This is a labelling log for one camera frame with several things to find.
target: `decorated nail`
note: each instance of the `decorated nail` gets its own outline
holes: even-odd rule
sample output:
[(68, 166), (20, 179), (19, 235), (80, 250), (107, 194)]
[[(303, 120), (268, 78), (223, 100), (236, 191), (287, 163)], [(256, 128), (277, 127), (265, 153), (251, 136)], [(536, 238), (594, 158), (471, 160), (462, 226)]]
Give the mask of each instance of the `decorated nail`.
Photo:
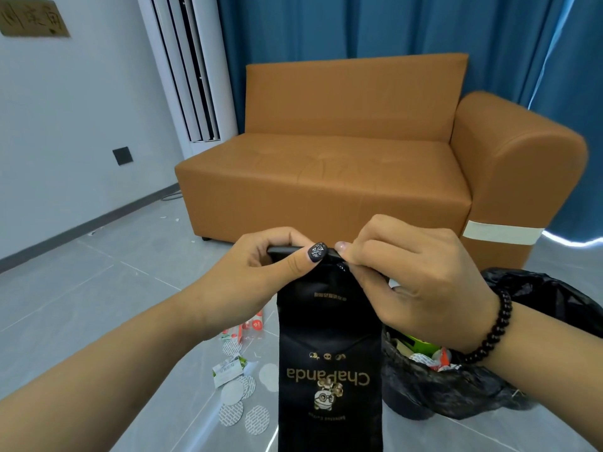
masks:
[(325, 243), (316, 243), (307, 250), (307, 254), (310, 260), (316, 263), (327, 255), (327, 245)]

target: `hand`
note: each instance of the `hand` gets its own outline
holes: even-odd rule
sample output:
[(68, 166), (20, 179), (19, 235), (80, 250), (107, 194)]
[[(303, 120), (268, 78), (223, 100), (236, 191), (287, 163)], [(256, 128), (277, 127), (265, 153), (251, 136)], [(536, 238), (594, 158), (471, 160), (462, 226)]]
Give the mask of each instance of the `hand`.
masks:
[[(496, 321), (498, 297), (452, 230), (376, 215), (335, 249), (382, 322), (404, 334), (467, 353)], [(400, 287), (389, 288), (376, 271)]]
[[(304, 246), (271, 264), (269, 246)], [(326, 255), (311, 261), (313, 242), (294, 228), (272, 228), (241, 236), (207, 273), (178, 294), (185, 313), (202, 339), (252, 318), (289, 282), (314, 268)]]

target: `black coffee bag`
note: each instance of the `black coffee bag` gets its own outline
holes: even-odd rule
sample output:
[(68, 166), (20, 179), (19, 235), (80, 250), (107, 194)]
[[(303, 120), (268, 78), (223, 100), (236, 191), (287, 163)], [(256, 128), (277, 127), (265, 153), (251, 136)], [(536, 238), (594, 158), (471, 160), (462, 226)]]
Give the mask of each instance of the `black coffee bag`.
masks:
[(277, 306), (279, 451), (383, 450), (382, 324), (347, 264), (329, 250), (278, 292)]

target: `wall switch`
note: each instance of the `wall switch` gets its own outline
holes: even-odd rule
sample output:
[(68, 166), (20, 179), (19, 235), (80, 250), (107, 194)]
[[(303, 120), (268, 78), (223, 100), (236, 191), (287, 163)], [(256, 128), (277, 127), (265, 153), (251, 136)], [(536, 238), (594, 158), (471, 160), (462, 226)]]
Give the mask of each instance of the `wall switch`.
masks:
[(117, 164), (119, 166), (125, 165), (126, 163), (130, 163), (134, 161), (132, 159), (132, 154), (130, 153), (130, 149), (126, 146), (124, 148), (114, 149), (113, 154), (115, 159), (117, 160)]

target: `sofa armrest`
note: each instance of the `sofa armrest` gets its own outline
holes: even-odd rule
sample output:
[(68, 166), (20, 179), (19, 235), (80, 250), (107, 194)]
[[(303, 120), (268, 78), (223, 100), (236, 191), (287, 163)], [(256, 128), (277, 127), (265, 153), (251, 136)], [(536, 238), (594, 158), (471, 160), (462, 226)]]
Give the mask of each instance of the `sofa armrest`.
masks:
[(521, 267), (583, 173), (584, 139), (479, 91), (457, 107), (450, 145), (473, 200), (465, 247), (480, 268)]

